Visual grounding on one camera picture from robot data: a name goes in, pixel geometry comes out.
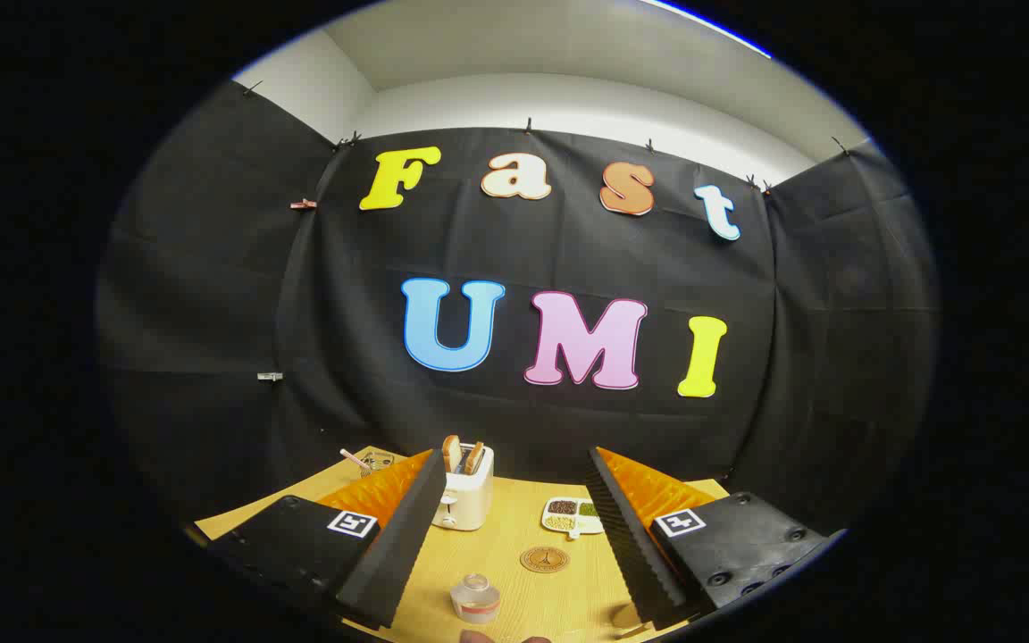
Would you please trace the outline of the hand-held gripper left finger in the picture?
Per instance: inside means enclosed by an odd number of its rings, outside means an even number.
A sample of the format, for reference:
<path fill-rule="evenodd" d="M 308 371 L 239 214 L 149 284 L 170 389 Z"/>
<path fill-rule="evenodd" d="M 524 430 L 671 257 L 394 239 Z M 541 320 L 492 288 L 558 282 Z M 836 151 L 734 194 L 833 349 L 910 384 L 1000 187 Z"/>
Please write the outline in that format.
<path fill-rule="evenodd" d="M 445 486 L 428 449 L 317 500 L 286 494 L 205 550 L 312 617 L 389 627 Z"/>

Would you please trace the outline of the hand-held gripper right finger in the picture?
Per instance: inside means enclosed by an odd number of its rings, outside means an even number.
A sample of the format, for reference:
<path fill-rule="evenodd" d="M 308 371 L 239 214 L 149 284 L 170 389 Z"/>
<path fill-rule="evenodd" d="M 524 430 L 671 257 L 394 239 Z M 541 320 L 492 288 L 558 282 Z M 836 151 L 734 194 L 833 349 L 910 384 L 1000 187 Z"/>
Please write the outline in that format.
<path fill-rule="evenodd" d="M 586 488 L 637 614 L 657 630 L 751 606 L 837 544 L 756 494 L 714 497 L 603 446 Z"/>

